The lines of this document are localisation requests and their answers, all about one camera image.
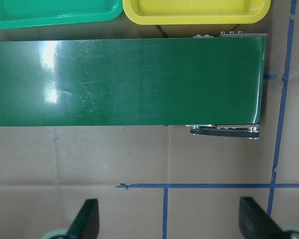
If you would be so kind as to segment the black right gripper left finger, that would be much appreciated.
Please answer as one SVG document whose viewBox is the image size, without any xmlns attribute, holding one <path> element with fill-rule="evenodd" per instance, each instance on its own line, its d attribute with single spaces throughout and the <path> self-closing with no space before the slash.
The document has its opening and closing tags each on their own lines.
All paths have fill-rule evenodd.
<svg viewBox="0 0 299 239">
<path fill-rule="evenodd" d="M 98 199 L 87 199 L 69 227 L 67 239 L 96 239 L 99 234 Z"/>
</svg>

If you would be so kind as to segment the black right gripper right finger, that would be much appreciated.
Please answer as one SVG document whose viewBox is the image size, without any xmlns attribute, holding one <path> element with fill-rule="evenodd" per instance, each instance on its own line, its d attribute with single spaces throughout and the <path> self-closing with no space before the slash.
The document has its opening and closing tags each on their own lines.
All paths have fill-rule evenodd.
<svg viewBox="0 0 299 239">
<path fill-rule="evenodd" d="M 287 234 L 252 197 L 239 201 L 239 230 L 245 239 L 286 239 Z"/>
</svg>

